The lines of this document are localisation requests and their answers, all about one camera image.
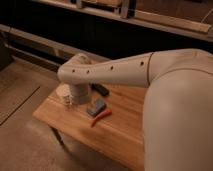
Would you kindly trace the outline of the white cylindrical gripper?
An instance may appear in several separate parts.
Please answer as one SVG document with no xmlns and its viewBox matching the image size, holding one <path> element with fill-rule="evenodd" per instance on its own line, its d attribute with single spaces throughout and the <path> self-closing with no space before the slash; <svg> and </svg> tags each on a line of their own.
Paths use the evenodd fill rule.
<svg viewBox="0 0 213 171">
<path fill-rule="evenodd" d="M 85 104 L 91 100 L 91 89 L 88 84 L 70 85 L 69 89 L 73 104 Z"/>
</svg>

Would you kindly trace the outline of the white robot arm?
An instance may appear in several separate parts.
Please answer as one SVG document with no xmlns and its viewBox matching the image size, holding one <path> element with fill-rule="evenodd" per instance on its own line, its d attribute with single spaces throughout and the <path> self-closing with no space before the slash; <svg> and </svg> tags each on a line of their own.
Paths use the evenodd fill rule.
<svg viewBox="0 0 213 171">
<path fill-rule="evenodd" d="M 97 64 L 73 56 L 58 70 L 72 101 L 90 83 L 147 89 L 143 105 L 145 171 L 213 171 L 213 54 L 158 51 Z"/>
</svg>

